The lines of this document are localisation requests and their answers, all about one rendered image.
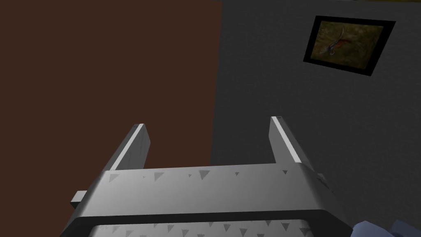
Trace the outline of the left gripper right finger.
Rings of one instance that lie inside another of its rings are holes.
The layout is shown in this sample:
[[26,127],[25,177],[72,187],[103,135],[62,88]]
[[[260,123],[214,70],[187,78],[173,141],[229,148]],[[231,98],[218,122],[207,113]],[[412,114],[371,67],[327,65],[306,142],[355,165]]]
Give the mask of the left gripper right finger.
[[271,117],[268,137],[276,163],[302,163],[310,169],[313,168],[298,140],[281,116]]

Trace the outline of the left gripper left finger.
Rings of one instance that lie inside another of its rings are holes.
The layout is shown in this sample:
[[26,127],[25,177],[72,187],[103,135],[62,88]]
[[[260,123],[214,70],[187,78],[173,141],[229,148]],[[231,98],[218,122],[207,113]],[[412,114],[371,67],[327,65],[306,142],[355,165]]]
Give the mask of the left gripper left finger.
[[134,124],[110,158],[110,170],[143,169],[149,147],[146,125]]

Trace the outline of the brown door leaf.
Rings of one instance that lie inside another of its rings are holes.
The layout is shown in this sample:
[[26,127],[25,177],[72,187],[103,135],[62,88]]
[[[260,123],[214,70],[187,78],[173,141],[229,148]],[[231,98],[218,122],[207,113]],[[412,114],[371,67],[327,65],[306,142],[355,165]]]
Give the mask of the brown door leaf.
[[0,237],[59,237],[136,123],[147,168],[207,166],[222,3],[0,0]]

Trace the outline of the black framed picture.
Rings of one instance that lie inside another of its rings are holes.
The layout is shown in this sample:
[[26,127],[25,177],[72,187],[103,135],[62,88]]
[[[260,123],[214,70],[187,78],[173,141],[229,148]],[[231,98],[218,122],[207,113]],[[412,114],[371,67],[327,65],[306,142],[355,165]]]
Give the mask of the black framed picture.
[[395,23],[316,16],[303,61],[370,77]]

